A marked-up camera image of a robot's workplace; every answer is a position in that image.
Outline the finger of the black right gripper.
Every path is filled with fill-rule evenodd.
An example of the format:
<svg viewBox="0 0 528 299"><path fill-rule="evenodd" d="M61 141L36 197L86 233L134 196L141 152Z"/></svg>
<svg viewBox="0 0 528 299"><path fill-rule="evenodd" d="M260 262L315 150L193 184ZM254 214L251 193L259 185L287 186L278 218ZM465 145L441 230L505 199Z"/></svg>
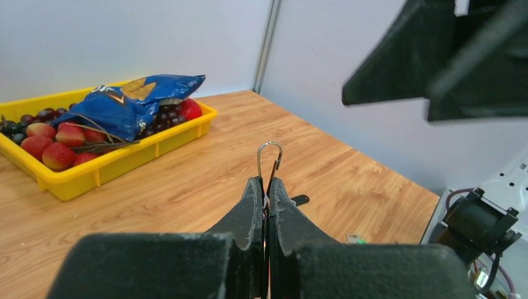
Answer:
<svg viewBox="0 0 528 299"><path fill-rule="evenodd" d="M447 64L454 1L406 1L388 31L342 88L342 104L424 97Z"/></svg>
<svg viewBox="0 0 528 299"><path fill-rule="evenodd" d="M527 116L527 1L473 1L427 89L429 122Z"/></svg>

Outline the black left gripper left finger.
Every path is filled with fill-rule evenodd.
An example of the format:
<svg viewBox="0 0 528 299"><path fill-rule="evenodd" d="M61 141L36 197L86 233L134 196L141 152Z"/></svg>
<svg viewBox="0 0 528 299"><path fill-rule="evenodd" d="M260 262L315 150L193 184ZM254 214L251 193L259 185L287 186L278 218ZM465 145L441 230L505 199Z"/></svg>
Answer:
<svg viewBox="0 0 528 299"><path fill-rule="evenodd" d="M101 233L67 254L49 298L259 298L264 295L263 186L203 233Z"/></svg>

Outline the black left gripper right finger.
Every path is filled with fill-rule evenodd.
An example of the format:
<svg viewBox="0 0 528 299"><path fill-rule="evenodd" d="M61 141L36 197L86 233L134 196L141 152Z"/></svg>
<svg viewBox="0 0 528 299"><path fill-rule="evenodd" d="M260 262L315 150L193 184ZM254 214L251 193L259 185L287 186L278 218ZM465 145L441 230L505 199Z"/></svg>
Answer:
<svg viewBox="0 0 528 299"><path fill-rule="evenodd" d="M474 298L462 261L439 244L343 244L311 222L282 180L269 185L272 298Z"/></svg>

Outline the green tagged key bunch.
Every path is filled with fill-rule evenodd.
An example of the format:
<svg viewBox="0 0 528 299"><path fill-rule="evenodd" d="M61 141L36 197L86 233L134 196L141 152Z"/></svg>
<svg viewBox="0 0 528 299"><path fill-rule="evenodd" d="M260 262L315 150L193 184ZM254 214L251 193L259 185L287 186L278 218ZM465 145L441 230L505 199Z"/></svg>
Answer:
<svg viewBox="0 0 528 299"><path fill-rule="evenodd" d="M367 241L358 234L347 234L346 238L348 244L367 244Z"/></svg>

